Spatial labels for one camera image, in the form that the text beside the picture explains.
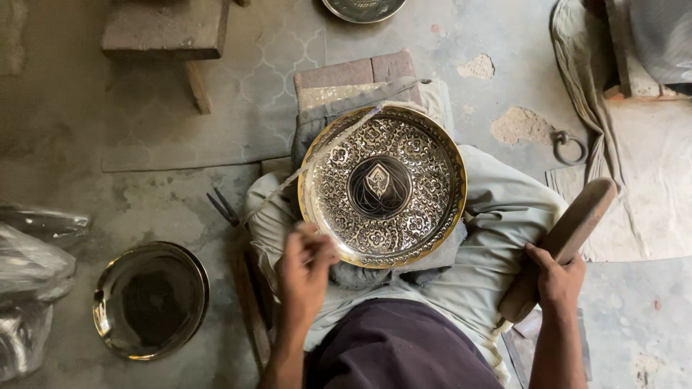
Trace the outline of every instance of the wooden handle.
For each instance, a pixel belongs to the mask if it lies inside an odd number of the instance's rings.
[[[584,186],[540,247],[559,264],[568,263],[591,235],[617,196],[612,179],[595,179]],[[524,254],[522,268],[500,301],[502,317],[519,323],[538,303],[538,265]]]

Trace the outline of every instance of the dusty floor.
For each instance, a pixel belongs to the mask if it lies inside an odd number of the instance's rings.
[[[408,47],[419,76],[449,85],[462,141],[544,181],[545,170],[561,166],[550,146],[526,140],[507,145],[490,129],[517,106],[585,136],[549,41],[553,1],[430,3],[409,1],[383,23],[353,26],[326,15],[314,1],[316,14],[325,18],[326,63]],[[102,173],[105,95],[113,80],[112,65],[98,49],[106,5],[90,0],[27,4],[24,72],[0,78],[0,199],[85,212],[93,216],[93,232],[86,254],[78,258],[76,288],[57,303],[44,366],[5,387],[253,387],[257,370],[225,261],[245,237],[207,204],[205,193],[216,185],[240,208],[259,165]],[[461,77],[457,67],[483,53],[492,59],[493,77]],[[110,259],[152,239],[183,244],[201,258],[212,283],[211,305],[202,328],[183,349],[152,363],[126,361],[98,338],[91,294]],[[591,388],[675,389],[692,381],[692,341],[685,332],[692,320],[692,289],[685,283],[692,275],[690,263],[681,258],[589,264],[581,306],[592,357]],[[511,385],[515,388],[516,380]]]

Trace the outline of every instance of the hand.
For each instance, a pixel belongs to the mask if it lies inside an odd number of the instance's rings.
[[[542,248],[530,243],[526,243],[524,248],[540,267],[538,291],[543,310],[560,317],[576,315],[576,301],[586,273],[581,255],[576,254],[570,263],[561,266]]]
[[[327,292],[329,267],[339,261],[334,243],[317,235],[314,224],[299,225],[289,234],[277,264],[282,324],[307,333]]]

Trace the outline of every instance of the cloth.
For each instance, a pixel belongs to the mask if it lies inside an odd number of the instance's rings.
[[[319,100],[307,97],[308,95],[323,96],[322,88],[314,88],[319,89],[320,93],[303,91],[302,94],[305,96],[299,96],[299,105],[306,108],[302,109],[298,115],[298,128],[293,138],[291,152],[293,171],[302,165],[307,149],[329,123],[359,107],[377,105],[383,101],[410,101],[410,90],[416,84],[419,85],[421,102],[423,103],[422,113],[436,120],[448,134],[453,134],[454,122],[451,114],[451,103],[449,103],[446,84],[440,80],[421,82],[413,77],[404,77],[377,88],[368,89],[360,86],[358,93],[353,90],[353,87],[338,87],[330,90],[335,98],[323,100],[322,104],[316,104],[315,101]],[[289,193],[295,193],[295,190],[291,189]],[[293,200],[294,213],[300,215],[298,200],[293,197],[291,199]],[[465,237],[466,229],[463,223],[459,223],[453,234],[437,250],[428,255],[425,261],[417,261],[394,269],[366,269],[340,262],[331,268],[330,276],[337,285],[355,290],[385,284],[391,281],[393,276],[401,273],[408,273],[406,280],[409,282],[423,285],[452,267],[456,247]]]
[[[449,320],[425,304],[394,298],[353,308],[310,354],[306,374],[308,389],[502,387]]]
[[[584,256],[623,262],[692,255],[692,219],[686,217],[692,215],[692,104],[623,100],[607,106],[641,240],[623,233],[628,218],[617,199],[584,245]],[[549,186],[571,201],[583,186],[584,169],[554,170],[548,177]]]
[[[660,16],[661,6],[652,18]],[[560,0],[552,37],[574,108],[598,133],[587,167],[546,172],[548,186],[571,202],[584,184],[612,177],[619,194],[583,247],[594,262],[692,255],[688,179],[692,109],[687,102],[609,102],[603,87],[614,68],[610,34],[579,0]]]
[[[555,6],[551,21],[551,36],[558,68],[565,87],[579,117],[597,136],[591,149],[585,178],[582,185],[570,185],[574,191],[564,192],[565,186],[552,187],[565,199],[575,198],[583,184],[599,177],[612,178],[618,187],[618,196],[609,213],[617,214],[618,234],[629,235],[628,239],[640,256],[646,256],[640,228],[634,218],[630,195],[622,172],[619,141],[612,129],[612,121],[603,88],[614,68],[608,27],[586,11],[581,0],[560,0]],[[549,183],[556,175],[577,177],[584,167],[574,166],[546,173]],[[584,252],[588,260],[593,253]]]
[[[692,2],[629,0],[637,56],[659,84],[692,82]]]
[[[497,307],[520,270],[524,243],[536,242],[545,235],[567,204],[535,179],[472,146],[459,146],[459,152],[468,176],[465,209],[473,218],[466,225],[468,237],[459,245],[452,268],[424,287],[399,277],[392,277],[387,285],[358,291],[330,282],[305,339],[305,350],[320,344],[336,323],[363,301],[403,298],[422,302],[447,318],[480,350],[500,383],[508,382],[509,372],[495,346],[498,329],[504,324]],[[273,172],[260,177],[248,191],[246,209],[269,196],[288,174]],[[276,196],[248,220],[259,267],[274,290],[274,265],[294,223],[286,195]]]

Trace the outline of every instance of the string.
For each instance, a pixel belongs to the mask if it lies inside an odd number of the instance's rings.
[[[337,135],[337,137],[335,137],[332,141],[327,143],[321,150],[313,154],[312,159],[308,163],[305,163],[303,166],[300,167],[300,169],[296,170],[293,174],[291,174],[291,176],[289,176],[289,178],[287,178],[286,181],[279,185],[279,187],[276,188],[276,190],[274,190],[269,196],[265,197],[264,200],[262,200],[256,207],[254,207],[250,212],[248,212],[245,218],[243,218],[242,224],[245,225],[245,223],[248,220],[250,220],[251,217],[255,216],[255,214],[259,212],[262,209],[262,207],[264,207],[268,202],[270,202],[274,197],[276,197],[276,195],[283,192],[287,186],[291,185],[293,180],[297,179],[298,176],[306,172],[308,169],[314,168],[315,164],[319,160],[324,158],[331,151],[331,149],[335,148],[335,146],[337,145],[340,145],[343,141],[346,140],[346,138],[351,136],[354,132],[358,131],[365,124],[365,122],[372,119],[373,116],[377,115],[378,112],[380,112],[384,107],[387,106],[404,107],[413,109],[418,112],[426,112],[425,108],[413,102],[387,101],[380,103],[380,105],[370,110],[370,112],[368,112],[359,121],[357,121],[356,124],[345,129],[343,132],[341,132],[341,134]]]

